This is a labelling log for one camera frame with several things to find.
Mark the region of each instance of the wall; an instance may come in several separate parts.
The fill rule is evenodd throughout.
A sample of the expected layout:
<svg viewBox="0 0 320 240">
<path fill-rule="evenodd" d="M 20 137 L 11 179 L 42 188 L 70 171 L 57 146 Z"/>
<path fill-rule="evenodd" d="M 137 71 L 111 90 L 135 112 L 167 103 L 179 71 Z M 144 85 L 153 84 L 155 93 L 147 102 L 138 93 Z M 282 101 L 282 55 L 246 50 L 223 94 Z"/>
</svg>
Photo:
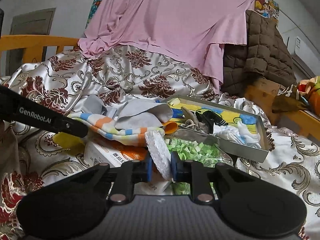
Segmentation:
<svg viewBox="0 0 320 240">
<path fill-rule="evenodd" d="M 84 31 L 93 0 L 1 0 L 0 8 L 5 12 L 3 35 L 9 34 L 12 17 L 35 10 L 56 7 L 50 35 L 80 37 Z M 319 25 L 299 0 L 275 0 L 279 3 L 278 29 L 284 38 L 300 38 L 320 58 Z M 1 61 L 4 75 L 5 55 Z"/>
<path fill-rule="evenodd" d="M 79 38 L 84 32 L 93 0 L 1 0 L 4 10 L 2 35 L 10 33 L 12 17 L 36 10 L 56 7 L 50 35 Z M 5 53 L 0 62 L 1 76 L 5 75 Z"/>
</svg>

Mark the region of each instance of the orange wooden headboard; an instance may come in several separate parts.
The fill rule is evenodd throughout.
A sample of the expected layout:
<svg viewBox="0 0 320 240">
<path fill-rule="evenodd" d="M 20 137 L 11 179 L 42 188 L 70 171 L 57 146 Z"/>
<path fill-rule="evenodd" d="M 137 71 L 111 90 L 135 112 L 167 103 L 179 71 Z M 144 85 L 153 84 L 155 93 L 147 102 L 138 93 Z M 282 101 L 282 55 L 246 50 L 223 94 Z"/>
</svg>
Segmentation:
<svg viewBox="0 0 320 240">
<path fill-rule="evenodd" d="M 2 51 L 24 49 L 22 63 L 41 62 L 43 47 L 57 46 L 58 54 L 65 46 L 76 47 L 78 40 L 48 35 L 4 35 L 0 39 L 0 57 Z"/>
</svg>

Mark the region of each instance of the orange packaging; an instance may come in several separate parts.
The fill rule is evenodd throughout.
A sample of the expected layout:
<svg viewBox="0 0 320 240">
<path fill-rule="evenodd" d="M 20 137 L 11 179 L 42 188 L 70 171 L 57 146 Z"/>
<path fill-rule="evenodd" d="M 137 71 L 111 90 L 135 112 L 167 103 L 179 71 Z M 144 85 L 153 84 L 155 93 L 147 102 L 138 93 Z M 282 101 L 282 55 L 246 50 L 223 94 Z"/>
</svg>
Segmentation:
<svg viewBox="0 0 320 240">
<path fill-rule="evenodd" d="M 120 167 L 131 160 L 144 160 L 147 150 L 143 147 L 126 146 L 117 141 L 95 138 L 86 143 L 84 160 L 90 165 L 109 163 L 110 167 Z"/>
</svg>

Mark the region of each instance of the brown puffer jacket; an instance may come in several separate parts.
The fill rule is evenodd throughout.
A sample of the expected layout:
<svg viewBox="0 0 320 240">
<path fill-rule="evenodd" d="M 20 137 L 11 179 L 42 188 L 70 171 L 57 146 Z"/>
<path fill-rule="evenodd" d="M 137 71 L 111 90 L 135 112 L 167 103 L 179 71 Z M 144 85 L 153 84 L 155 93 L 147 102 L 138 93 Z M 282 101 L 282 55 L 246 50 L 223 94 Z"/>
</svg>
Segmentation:
<svg viewBox="0 0 320 240">
<path fill-rule="evenodd" d="M 249 10 L 246 11 L 246 21 L 247 45 L 225 45 L 221 91 L 241 95 L 258 77 L 285 87 L 296 85 L 293 61 L 276 23 Z"/>
</svg>

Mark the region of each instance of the screw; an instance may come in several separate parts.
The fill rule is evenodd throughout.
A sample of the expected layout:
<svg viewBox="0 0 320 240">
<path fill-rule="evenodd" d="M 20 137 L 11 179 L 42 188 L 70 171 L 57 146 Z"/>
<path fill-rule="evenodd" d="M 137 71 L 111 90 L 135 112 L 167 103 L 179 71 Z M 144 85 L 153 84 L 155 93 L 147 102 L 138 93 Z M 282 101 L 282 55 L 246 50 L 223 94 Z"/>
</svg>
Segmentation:
<svg viewBox="0 0 320 240">
<path fill-rule="evenodd" d="M 125 195 L 123 194 L 113 194 L 111 197 L 110 197 L 110 200 L 113 201 L 113 202 L 123 202 L 126 200 L 126 197 Z"/>
<path fill-rule="evenodd" d="M 200 194 L 197 198 L 202 202 L 210 202 L 211 200 L 213 200 L 213 196 L 209 194 Z"/>
</svg>

